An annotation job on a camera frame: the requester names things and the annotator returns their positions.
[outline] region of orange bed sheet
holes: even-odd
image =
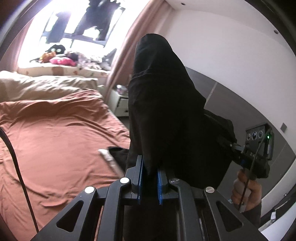
[[[85,187],[100,188],[118,179],[98,149],[129,148],[130,143],[129,131],[93,90],[56,100],[0,103],[0,126],[15,149],[39,229]],[[2,141],[0,213],[18,241],[36,234]]]

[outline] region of plush toy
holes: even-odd
[[[56,52],[56,54],[63,54],[65,52],[66,48],[63,45],[53,45],[48,50],[46,50],[47,53],[50,52]]]
[[[44,53],[42,54],[42,56],[39,58],[39,62],[40,63],[48,63],[50,61],[50,59],[52,59],[53,57],[55,57],[57,54],[53,51],[50,53]]]
[[[76,63],[70,59],[70,58],[67,58],[67,57],[62,57],[62,58],[59,58],[59,57],[55,57],[55,58],[52,58],[50,60],[50,62],[52,64],[60,64],[60,65],[69,65],[69,66],[76,66]]]

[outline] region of window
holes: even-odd
[[[53,0],[35,16],[22,45],[18,65],[27,67],[30,60],[40,57],[54,44],[61,44],[66,50],[97,57],[103,57],[113,49],[120,48],[130,26],[148,0],[117,0],[117,3],[120,6],[114,11],[106,37],[99,40],[100,30],[95,27],[86,29],[82,35],[72,35],[89,6],[89,0]],[[71,16],[61,40],[46,43],[58,20],[56,14],[65,11],[71,12]]]

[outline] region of floor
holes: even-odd
[[[121,117],[118,117],[118,119],[126,126],[127,129],[129,129],[128,116],[121,116]]]

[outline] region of pink curtain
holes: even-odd
[[[33,19],[24,26],[24,28],[18,33],[18,35],[15,37],[15,39],[6,50],[0,61],[0,71],[17,71],[17,61],[20,55],[20,50],[32,21]]]
[[[173,8],[165,0],[150,0],[136,18],[112,63],[111,73],[106,84],[106,102],[115,85],[128,84],[138,41],[146,34],[159,33],[165,19],[172,10]]]

